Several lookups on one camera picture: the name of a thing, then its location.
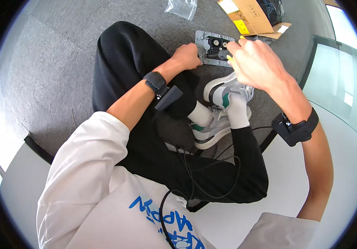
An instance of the blue graphic print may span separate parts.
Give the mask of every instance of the blue graphic print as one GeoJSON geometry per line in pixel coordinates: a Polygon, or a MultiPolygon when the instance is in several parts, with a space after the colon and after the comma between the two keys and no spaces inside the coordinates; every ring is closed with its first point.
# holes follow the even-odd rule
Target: blue graphic print
{"type": "MultiPolygon", "coordinates": [[[[152,199],[142,203],[142,198],[139,196],[130,204],[129,208],[135,207],[137,203],[139,204],[139,209],[141,212],[146,211],[147,220],[154,224],[155,221],[160,223],[160,208],[158,211],[155,211],[151,210],[149,207],[152,203],[152,199]]],[[[179,232],[181,232],[185,227],[187,227],[189,231],[193,231],[191,222],[187,220],[185,215],[181,217],[177,211],[171,211],[170,214],[163,216],[163,221],[166,224],[173,224],[176,221],[179,232]]],[[[163,234],[162,228],[159,228],[158,232],[163,234]]],[[[173,234],[168,232],[168,234],[176,249],[205,249],[205,246],[201,240],[191,232],[187,232],[186,236],[178,235],[177,231],[173,231],[173,234]]]]}

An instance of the hand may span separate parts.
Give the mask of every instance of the hand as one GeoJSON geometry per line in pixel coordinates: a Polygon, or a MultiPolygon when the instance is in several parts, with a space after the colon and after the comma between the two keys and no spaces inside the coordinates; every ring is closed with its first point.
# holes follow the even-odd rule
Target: hand
{"type": "Polygon", "coordinates": [[[239,82],[267,93],[279,87],[281,82],[292,82],[293,78],[267,44],[246,39],[240,39],[238,43],[239,45],[231,41],[227,48],[235,60],[228,63],[237,73],[239,82]]]}
{"type": "Polygon", "coordinates": [[[198,48],[194,43],[181,45],[171,59],[181,66],[182,70],[190,70],[202,65],[198,58],[198,48]]]}

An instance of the green shoe accent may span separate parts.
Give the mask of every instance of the green shoe accent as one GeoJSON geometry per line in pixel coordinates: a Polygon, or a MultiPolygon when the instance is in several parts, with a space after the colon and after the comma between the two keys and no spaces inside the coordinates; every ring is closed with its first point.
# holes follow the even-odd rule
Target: green shoe accent
{"type": "Polygon", "coordinates": [[[227,94],[225,94],[223,96],[223,106],[224,106],[224,108],[227,108],[227,106],[229,105],[228,94],[229,93],[227,93],[227,94]]]}
{"type": "Polygon", "coordinates": [[[203,130],[205,127],[202,127],[202,126],[200,126],[200,125],[197,125],[197,124],[193,124],[193,125],[191,125],[191,128],[193,129],[193,130],[197,130],[198,132],[200,132],[201,130],[203,130]]]}

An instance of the gray carpet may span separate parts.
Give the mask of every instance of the gray carpet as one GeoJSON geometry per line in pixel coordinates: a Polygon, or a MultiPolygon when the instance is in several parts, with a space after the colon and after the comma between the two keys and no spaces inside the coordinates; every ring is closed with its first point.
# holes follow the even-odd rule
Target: gray carpet
{"type": "MultiPolygon", "coordinates": [[[[183,43],[194,41],[196,30],[224,34],[236,39],[239,32],[218,6],[217,0],[198,0],[193,21],[164,13],[166,0],[30,0],[6,37],[0,54],[0,93],[6,112],[13,113],[32,138],[51,155],[92,114],[91,93],[96,42],[103,30],[116,21],[128,21],[148,32],[170,54],[183,43]]],[[[285,68],[296,76],[305,60],[313,34],[334,39],[330,18],[322,0],[282,0],[285,21],[292,23],[271,44],[285,68]]],[[[203,65],[193,71],[203,86],[232,69],[203,65]]],[[[256,90],[249,103],[252,127],[268,126],[280,109],[271,98],[256,90]]],[[[163,137],[190,148],[193,135],[187,120],[167,116],[157,120],[163,137]]],[[[255,131],[262,142],[269,129],[255,131]]],[[[231,144],[224,137],[218,151],[231,144]]]]}

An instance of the sneaker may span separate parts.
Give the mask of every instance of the sneaker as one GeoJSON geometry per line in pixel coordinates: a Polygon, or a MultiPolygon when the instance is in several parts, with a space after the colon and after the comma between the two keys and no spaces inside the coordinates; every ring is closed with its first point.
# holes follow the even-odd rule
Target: sneaker
{"type": "MultiPolygon", "coordinates": [[[[204,100],[213,102],[220,107],[224,112],[229,106],[229,96],[231,94],[240,94],[249,102],[253,98],[254,87],[241,84],[237,81],[235,72],[222,78],[210,81],[204,89],[204,100]]],[[[252,116],[252,111],[249,106],[246,106],[246,114],[248,119],[252,116]]]]}
{"type": "Polygon", "coordinates": [[[198,149],[208,149],[215,145],[222,137],[231,133],[227,113],[217,106],[211,109],[211,121],[207,126],[200,126],[192,122],[190,124],[195,136],[195,146],[198,149]]]}

